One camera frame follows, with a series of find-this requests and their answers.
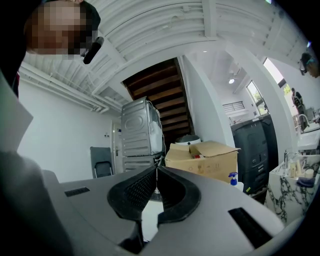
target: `open cardboard box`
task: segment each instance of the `open cardboard box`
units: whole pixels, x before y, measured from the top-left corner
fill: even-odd
[[[238,150],[214,141],[171,144],[165,166],[229,183],[229,173],[237,171]],[[194,155],[203,155],[204,158],[195,159]]]

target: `spray bottle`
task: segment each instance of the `spray bottle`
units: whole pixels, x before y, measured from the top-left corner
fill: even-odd
[[[230,172],[229,177],[232,177],[232,179],[230,180],[230,184],[231,186],[237,188],[238,190],[240,190],[241,192],[244,191],[244,184],[242,182],[238,182],[236,179],[236,175],[238,175],[237,172]]]

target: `wire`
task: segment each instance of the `wire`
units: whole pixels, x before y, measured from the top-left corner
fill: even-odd
[[[155,108],[155,106],[152,104],[152,102],[150,100],[147,100],[147,102],[149,102],[152,105],[152,107],[155,109],[156,114],[159,117],[160,128],[161,128],[162,137],[163,137],[163,144],[164,144],[164,155],[166,156],[167,155],[167,147],[166,147],[166,143],[165,143],[165,135],[164,135],[164,132],[162,131],[162,124],[161,124],[161,120],[160,120],[160,112],[159,112],[158,109]]]

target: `white door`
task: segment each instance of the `white door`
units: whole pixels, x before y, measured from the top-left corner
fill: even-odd
[[[121,141],[121,124],[112,123],[112,154],[113,166],[115,174],[124,172],[123,156],[122,156],[122,141]]]

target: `marble pattern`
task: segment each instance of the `marble pattern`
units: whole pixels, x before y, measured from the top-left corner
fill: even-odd
[[[305,161],[305,165],[308,166],[320,162],[320,155],[312,156],[310,159],[307,158],[304,156],[301,160]],[[302,187],[298,186],[297,179],[289,177],[288,172],[283,168],[284,165],[281,164],[269,173],[264,205],[287,226],[295,219],[306,214],[319,186],[319,174],[315,179],[314,187]]]

